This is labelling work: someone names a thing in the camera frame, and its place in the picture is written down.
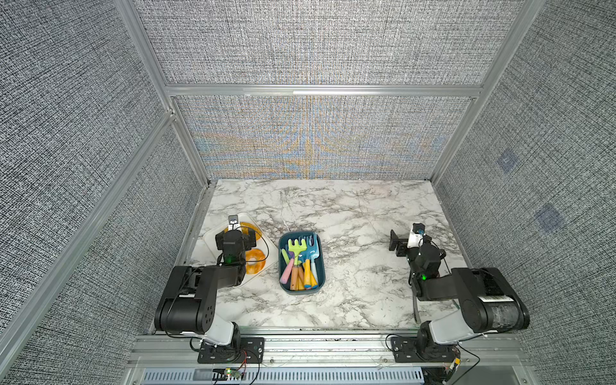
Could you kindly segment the green rake brown handle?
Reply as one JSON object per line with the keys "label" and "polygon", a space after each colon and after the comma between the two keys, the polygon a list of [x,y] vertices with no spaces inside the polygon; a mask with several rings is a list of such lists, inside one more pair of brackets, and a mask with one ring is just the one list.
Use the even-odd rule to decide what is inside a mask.
{"label": "green rake brown handle", "polygon": [[298,287],[298,266],[294,265],[290,276],[290,290],[296,291]]}

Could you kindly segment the teal plastic storage box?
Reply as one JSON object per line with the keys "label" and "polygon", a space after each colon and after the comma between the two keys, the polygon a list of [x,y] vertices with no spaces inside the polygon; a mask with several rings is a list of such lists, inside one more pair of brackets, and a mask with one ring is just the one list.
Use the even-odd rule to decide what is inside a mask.
{"label": "teal plastic storage box", "polygon": [[290,280],[286,285],[282,285],[280,283],[280,277],[282,275],[282,272],[284,271],[287,263],[285,262],[285,260],[283,259],[281,250],[282,249],[286,249],[287,250],[287,241],[290,239],[297,239],[297,238],[304,238],[306,239],[306,242],[308,241],[309,236],[311,236],[311,234],[313,234],[313,232],[307,232],[307,231],[300,231],[300,232],[290,232],[290,233],[286,233],[284,234],[279,242],[278,242],[278,248],[279,248],[279,252],[278,252],[278,275],[279,275],[279,284],[282,287],[282,289],[287,292],[290,295],[309,295],[312,293],[316,293],[317,291],[319,291],[322,286],[325,284],[326,281],[326,273],[325,273],[325,266],[324,266],[324,252],[322,251],[322,245],[321,245],[321,239],[320,237],[317,235],[317,239],[318,239],[318,244],[319,244],[319,257],[316,259],[316,265],[317,265],[317,272],[319,275],[319,286],[313,288],[313,285],[315,284],[314,281],[314,277],[312,275],[312,288],[309,290],[296,290],[296,291],[291,291],[290,290]]}

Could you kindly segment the blue rake yellow handle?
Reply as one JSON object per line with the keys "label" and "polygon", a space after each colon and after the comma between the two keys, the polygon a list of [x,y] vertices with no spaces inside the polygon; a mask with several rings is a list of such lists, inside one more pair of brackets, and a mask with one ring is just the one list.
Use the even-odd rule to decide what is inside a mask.
{"label": "blue rake yellow handle", "polygon": [[305,290],[303,268],[298,268],[297,290]]}

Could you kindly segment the light blue rake white handle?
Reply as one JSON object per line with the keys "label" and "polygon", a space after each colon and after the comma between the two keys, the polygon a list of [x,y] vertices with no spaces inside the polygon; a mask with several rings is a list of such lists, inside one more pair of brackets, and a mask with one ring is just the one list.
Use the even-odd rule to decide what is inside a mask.
{"label": "light blue rake white handle", "polygon": [[316,259],[319,257],[320,253],[319,253],[319,244],[318,244],[317,234],[316,233],[311,234],[307,242],[308,242],[307,252],[311,260],[311,273],[313,274],[314,281],[315,281],[313,288],[315,288],[319,286],[319,275],[317,272]]}

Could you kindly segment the blue fork yellow handle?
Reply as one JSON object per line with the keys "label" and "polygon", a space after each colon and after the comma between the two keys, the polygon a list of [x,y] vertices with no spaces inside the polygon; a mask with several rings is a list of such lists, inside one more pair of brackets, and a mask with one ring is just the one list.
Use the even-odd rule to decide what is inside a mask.
{"label": "blue fork yellow handle", "polygon": [[304,287],[306,290],[312,288],[312,273],[311,273],[311,250],[307,249],[304,252],[303,269],[304,269]]}

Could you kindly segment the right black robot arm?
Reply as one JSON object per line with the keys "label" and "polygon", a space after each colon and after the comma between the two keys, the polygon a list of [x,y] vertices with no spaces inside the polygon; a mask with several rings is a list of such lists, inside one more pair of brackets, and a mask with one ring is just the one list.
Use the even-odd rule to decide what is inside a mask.
{"label": "right black robot arm", "polygon": [[421,324],[420,346],[452,346],[480,335],[529,327],[526,305],[499,269],[461,267],[442,275],[440,267],[447,252],[426,234],[423,224],[415,223],[407,238],[391,231],[388,249],[406,258],[408,284],[417,302],[458,302],[458,310]]}

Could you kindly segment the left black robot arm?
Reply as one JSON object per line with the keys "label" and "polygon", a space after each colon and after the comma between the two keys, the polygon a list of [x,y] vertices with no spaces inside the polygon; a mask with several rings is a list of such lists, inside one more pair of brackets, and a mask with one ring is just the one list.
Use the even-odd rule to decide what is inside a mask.
{"label": "left black robot arm", "polygon": [[245,254],[256,246],[250,229],[220,232],[215,237],[221,251],[215,266],[176,266],[161,295],[154,316],[158,331],[172,338],[198,336],[214,347],[237,350],[241,341],[237,324],[216,315],[218,290],[238,287],[246,275]]}

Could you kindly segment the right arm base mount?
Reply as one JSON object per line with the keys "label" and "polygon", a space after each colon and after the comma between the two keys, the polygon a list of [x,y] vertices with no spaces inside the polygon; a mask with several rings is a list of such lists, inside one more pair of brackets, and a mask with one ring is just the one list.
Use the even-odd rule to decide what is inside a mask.
{"label": "right arm base mount", "polygon": [[398,364],[452,363],[459,357],[453,346],[418,342],[416,337],[392,336],[389,339]]}

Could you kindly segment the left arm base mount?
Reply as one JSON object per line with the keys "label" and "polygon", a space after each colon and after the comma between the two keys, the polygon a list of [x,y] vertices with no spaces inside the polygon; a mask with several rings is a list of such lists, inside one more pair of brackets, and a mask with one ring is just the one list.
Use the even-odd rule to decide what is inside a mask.
{"label": "left arm base mount", "polygon": [[266,340],[262,337],[241,337],[230,345],[214,345],[201,342],[197,362],[199,364],[261,364]]}

